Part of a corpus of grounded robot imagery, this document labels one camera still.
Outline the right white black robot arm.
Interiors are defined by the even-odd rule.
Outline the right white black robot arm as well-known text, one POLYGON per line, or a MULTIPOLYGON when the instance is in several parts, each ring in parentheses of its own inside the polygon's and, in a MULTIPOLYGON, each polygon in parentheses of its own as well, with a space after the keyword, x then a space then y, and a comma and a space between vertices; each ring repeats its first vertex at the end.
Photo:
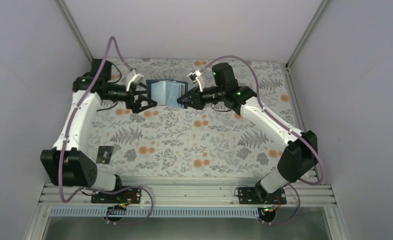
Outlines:
POLYGON ((177 99, 181 105, 202 110, 207 104, 219 102, 248 119, 282 148, 282 155, 274 169, 255 184, 260 197, 267 197, 276 190, 298 181, 315 165, 317 159, 317 136, 312 131, 303 132, 271 111, 258 93, 248 86, 240 86, 233 68, 226 62, 211 68, 215 85, 205 86, 202 72, 196 70, 187 77, 196 84, 177 99))

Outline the blue leather card holder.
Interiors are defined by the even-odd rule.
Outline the blue leather card holder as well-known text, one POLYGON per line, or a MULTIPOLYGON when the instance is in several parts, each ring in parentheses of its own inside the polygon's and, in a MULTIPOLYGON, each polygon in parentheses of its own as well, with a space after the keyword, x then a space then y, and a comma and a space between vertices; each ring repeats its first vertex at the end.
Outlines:
POLYGON ((187 109, 188 107, 177 102, 188 91, 186 81, 172 79, 147 79, 147 96, 157 102, 158 106, 187 109))

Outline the black credit card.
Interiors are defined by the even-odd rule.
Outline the black credit card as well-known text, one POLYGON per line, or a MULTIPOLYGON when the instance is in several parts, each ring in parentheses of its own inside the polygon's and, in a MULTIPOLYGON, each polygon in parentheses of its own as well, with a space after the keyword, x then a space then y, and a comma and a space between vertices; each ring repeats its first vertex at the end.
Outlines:
POLYGON ((109 164, 113 155, 114 147, 110 145, 101 145, 97 151, 97 164, 109 164))

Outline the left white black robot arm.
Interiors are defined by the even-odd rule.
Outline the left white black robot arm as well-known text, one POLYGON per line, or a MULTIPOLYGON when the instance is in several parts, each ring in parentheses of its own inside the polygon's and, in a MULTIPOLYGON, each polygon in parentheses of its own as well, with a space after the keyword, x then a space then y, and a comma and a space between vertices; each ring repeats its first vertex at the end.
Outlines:
POLYGON ((146 90, 137 90, 137 86, 144 86, 144 77, 135 69, 130 70, 123 84, 111 82, 113 66, 108 60, 94 58, 91 70, 72 84, 72 103, 61 134, 53 147, 40 155, 46 173, 56 186, 99 191, 116 191, 120 187, 120 177, 98 170, 96 161, 85 149, 91 121, 102 101, 123 102, 136 114, 157 103, 145 96, 146 90))

